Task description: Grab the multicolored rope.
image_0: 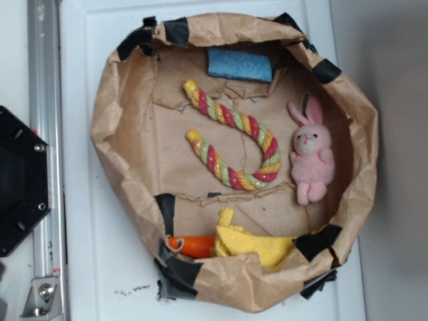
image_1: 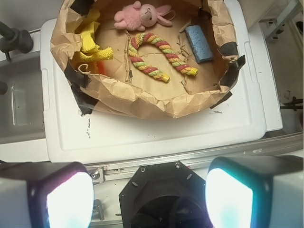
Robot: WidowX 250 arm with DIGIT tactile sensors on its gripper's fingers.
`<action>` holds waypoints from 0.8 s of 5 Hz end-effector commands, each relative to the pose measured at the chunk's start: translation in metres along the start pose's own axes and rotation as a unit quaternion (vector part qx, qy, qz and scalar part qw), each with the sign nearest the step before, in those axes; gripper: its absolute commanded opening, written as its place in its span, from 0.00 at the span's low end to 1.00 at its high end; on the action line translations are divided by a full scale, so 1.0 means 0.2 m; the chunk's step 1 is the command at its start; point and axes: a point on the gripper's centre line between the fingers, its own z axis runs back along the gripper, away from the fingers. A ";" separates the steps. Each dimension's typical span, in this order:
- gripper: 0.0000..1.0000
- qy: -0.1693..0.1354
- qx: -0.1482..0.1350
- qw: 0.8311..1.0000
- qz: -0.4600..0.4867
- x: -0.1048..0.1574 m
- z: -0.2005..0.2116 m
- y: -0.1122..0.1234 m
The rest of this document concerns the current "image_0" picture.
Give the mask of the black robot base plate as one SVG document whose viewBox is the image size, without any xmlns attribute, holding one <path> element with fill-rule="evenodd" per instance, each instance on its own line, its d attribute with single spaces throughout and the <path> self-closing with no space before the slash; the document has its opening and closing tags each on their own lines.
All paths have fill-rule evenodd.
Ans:
<svg viewBox="0 0 428 321">
<path fill-rule="evenodd" d="M 1 257 L 12 254 L 50 212 L 46 144 L 1 107 Z"/>
</svg>

